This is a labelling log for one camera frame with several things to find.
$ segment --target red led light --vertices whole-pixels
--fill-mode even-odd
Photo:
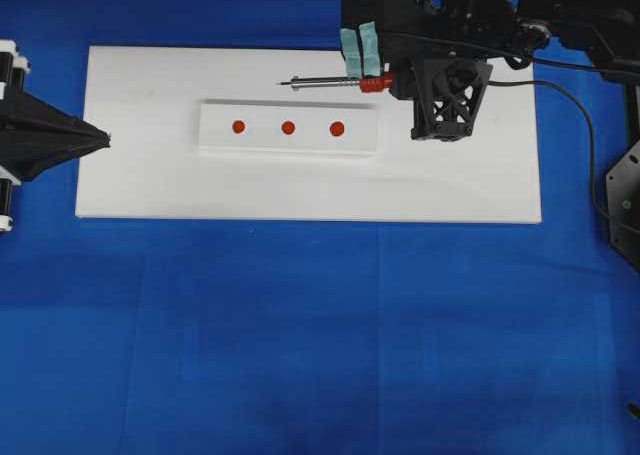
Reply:
[[[240,134],[244,132],[246,128],[247,126],[244,124],[242,120],[236,120],[235,122],[233,122],[233,131],[235,133]]]
[[[282,133],[285,135],[293,135],[293,132],[296,131],[296,125],[293,122],[284,122],[282,124]]]
[[[333,135],[334,137],[341,137],[342,135],[344,135],[344,123],[335,122],[331,124],[330,130],[331,130],[331,135]]]

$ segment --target blue background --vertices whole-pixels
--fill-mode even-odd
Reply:
[[[2,0],[0,15],[28,90],[75,115],[90,44],[339,44],[339,0]],[[586,103],[603,173],[627,146],[622,89],[537,77]],[[584,121],[537,96],[539,226],[78,220],[77,163],[17,190],[0,453],[637,453],[640,277],[589,205]]]

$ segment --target white block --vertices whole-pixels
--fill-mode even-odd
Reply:
[[[233,130],[240,122],[241,133]],[[341,123],[344,133],[333,136]],[[293,133],[287,134],[288,124]],[[255,105],[207,102],[201,106],[200,149],[265,151],[327,157],[371,156],[378,147],[378,114],[366,105]]]
[[[495,80],[532,77],[502,61],[495,66]],[[532,87],[489,88],[474,135],[441,143],[410,140],[412,104],[388,93],[276,86],[294,75],[343,73],[338,52],[92,47],[85,118],[112,135],[113,148],[81,160],[77,215],[541,221]],[[318,108],[322,117],[320,109],[344,109],[354,120],[356,113],[375,114],[362,123],[374,124],[377,136],[359,130],[353,150],[340,156],[315,141],[291,149],[273,118],[259,122],[269,125],[259,129],[259,143],[235,139],[225,146],[222,128],[247,104],[261,113],[280,106],[282,118],[290,118],[292,106]],[[304,118],[306,135],[315,128]],[[376,145],[365,146],[373,139]],[[302,143],[292,140],[286,143]],[[344,156],[357,152],[369,155]]]

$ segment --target black cable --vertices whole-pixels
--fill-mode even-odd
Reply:
[[[484,47],[482,45],[476,45],[475,43],[469,42],[457,42],[453,40],[444,40],[440,38],[431,38],[425,37],[422,35],[416,35],[413,33],[405,33],[405,32],[382,32],[383,35],[393,35],[397,37],[407,37],[407,38],[415,38],[416,40],[423,40],[425,42],[435,43],[438,45],[453,45],[458,47],[466,47],[471,48],[473,50],[481,50],[483,52],[494,53],[500,57],[511,57],[511,58],[519,58],[521,60],[527,60],[529,62],[538,63],[540,65],[548,65],[550,67],[556,68],[565,68],[568,70],[579,70],[582,72],[595,72],[595,73],[604,73],[608,75],[621,75],[625,77],[640,77],[640,73],[629,72],[626,70],[612,70],[609,68],[596,68],[590,67],[588,65],[577,65],[575,63],[565,63],[565,62],[557,62],[555,60],[546,60],[544,58],[536,58],[536,57],[528,57],[526,55],[519,55],[517,53],[507,52],[505,50],[500,50],[498,48]]]
[[[591,189],[591,202],[593,203],[593,206],[595,207],[596,211],[600,215],[602,215],[604,218],[609,220],[612,224],[614,224],[615,226],[623,230],[628,230],[631,233],[640,235],[640,228],[631,227],[629,225],[626,225],[616,220],[615,218],[613,218],[613,216],[611,216],[611,214],[609,214],[609,212],[607,212],[607,210],[602,208],[598,203],[598,195],[597,195],[598,190],[597,190],[597,184],[596,184],[596,131],[593,126],[593,120],[591,119],[591,115],[589,115],[589,112],[587,111],[585,106],[576,97],[571,95],[569,91],[562,88],[561,86],[556,85],[555,83],[552,83],[552,82],[545,82],[543,80],[528,80],[523,82],[491,81],[489,82],[489,85],[492,87],[521,87],[523,85],[540,85],[542,87],[551,88],[553,90],[556,90],[557,92],[560,92],[562,95],[564,95],[573,103],[575,103],[576,106],[582,112],[582,115],[584,115],[584,118],[587,121],[587,125],[589,125],[589,185]]]

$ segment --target black plastic part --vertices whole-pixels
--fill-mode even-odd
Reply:
[[[0,53],[0,82],[10,84],[12,71],[13,54],[7,52]]]
[[[640,420],[640,408],[638,408],[637,405],[630,403],[627,405],[627,409],[631,415],[633,415],[637,420]]]
[[[63,162],[109,147],[109,135],[15,87],[0,100],[0,165],[29,182]]]
[[[627,85],[627,113],[629,114],[629,146],[640,142],[640,87]]]
[[[625,225],[640,227],[640,142],[607,174],[611,216]],[[610,224],[611,245],[640,270],[640,235]]]
[[[0,178],[0,216],[11,214],[11,191],[13,183],[6,178]]]
[[[416,60],[413,65],[422,116],[414,116],[413,140],[454,142],[468,137],[493,67],[464,59]]]
[[[26,77],[27,73],[23,69],[14,68],[11,73],[11,86],[18,90],[23,90]]]

